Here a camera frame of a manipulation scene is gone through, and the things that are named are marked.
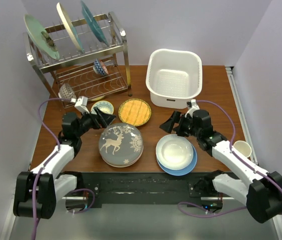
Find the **grey reindeer plate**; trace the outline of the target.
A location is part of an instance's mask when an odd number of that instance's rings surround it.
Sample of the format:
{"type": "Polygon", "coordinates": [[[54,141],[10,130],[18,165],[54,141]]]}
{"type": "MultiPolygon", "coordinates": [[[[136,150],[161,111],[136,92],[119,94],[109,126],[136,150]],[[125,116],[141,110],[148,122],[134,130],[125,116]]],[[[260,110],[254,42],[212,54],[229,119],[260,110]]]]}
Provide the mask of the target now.
{"type": "Polygon", "coordinates": [[[122,165],[124,160],[134,161],[143,152],[141,132],[127,123],[108,126],[99,138],[99,153],[109,163],[122,165]]]}

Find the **pink bear plate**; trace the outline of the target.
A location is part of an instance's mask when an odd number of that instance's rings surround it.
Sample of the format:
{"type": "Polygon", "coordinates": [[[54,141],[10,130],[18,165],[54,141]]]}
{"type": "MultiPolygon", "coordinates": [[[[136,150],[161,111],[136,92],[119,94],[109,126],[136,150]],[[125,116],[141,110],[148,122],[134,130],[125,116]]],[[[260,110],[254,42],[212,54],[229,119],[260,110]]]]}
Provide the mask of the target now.
{"type": "Polygon", "coordinates": [[[106,161],[105,159],[103,159],[103,161],[104,161],[106,164],[108,164],[108,165],[110,165],[110,166],[112,166],[112,167],[115,167],[115,168],[125,168],[125,167],[129,167],[129,166],[135,164],[135,163],[139,160],[139,158],[142,156],[142,154],[143,154],[143,152],[141,152],[141,153],[138,155],[138,157],[137,157],[134,161],[129,161],[129,160],[127,160],[127,159],[124,160],[124,163],[123,163],[123,164],[113,164],[113,163],[109,163],[109,162],[106,161]]]}

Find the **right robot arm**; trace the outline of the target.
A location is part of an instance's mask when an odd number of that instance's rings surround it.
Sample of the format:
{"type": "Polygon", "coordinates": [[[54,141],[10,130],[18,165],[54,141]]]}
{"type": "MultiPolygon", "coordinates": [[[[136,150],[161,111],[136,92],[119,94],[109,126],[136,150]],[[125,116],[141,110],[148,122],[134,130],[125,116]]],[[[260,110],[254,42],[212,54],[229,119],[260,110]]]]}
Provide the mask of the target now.
{"type": "Polygon", "coordinates": [[[175,111],[160,128],[180,137],[195,137],[202,150],[236,175],[233,179],[222,171],[214,171],[203,185],[208,196],[218,193],[231,196],[244,204],[259,223],[282,215],[282,176],[276,171],[269,173],[237,153],[230,141],[213,129],[208,111],[199,109],[192,114],[175,111]]]}

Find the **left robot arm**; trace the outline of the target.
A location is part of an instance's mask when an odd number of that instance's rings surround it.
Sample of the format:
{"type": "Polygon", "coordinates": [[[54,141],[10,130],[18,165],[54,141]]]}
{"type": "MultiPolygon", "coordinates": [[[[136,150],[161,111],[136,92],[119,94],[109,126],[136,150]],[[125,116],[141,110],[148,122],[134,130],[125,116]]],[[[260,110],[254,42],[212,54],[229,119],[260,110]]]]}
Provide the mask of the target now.
{"type": "Polygon", "coordinates": [[[36,168],[21,172],[16,181],[13,213],[17,217],[50,219],[57,202],[70,193],[79,196],[84,191],[81,173],[62,173],[62,169],[80,151],[81,136],[90,129],[105,129],[116,118],[97,107],[95,113],[81,117],[68,112],[62,117],[62,131],[52,153],[36,168]]]}

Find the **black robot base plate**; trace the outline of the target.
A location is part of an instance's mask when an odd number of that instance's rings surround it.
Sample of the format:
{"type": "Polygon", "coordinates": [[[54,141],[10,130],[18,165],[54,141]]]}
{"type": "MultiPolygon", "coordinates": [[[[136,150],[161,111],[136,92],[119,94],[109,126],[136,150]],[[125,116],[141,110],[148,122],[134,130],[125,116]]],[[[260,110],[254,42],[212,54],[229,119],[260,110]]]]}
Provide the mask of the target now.
{"type": "Polygon", "coordinates": [[[179,202],[212,203],[220,206],[230,197],[202,186],[207,172],[173,176],[165,172],[84,172],[80,186],[92,190],[69,193],[63,199],[67,209],[105,204],[176,205],[179,202]]]}

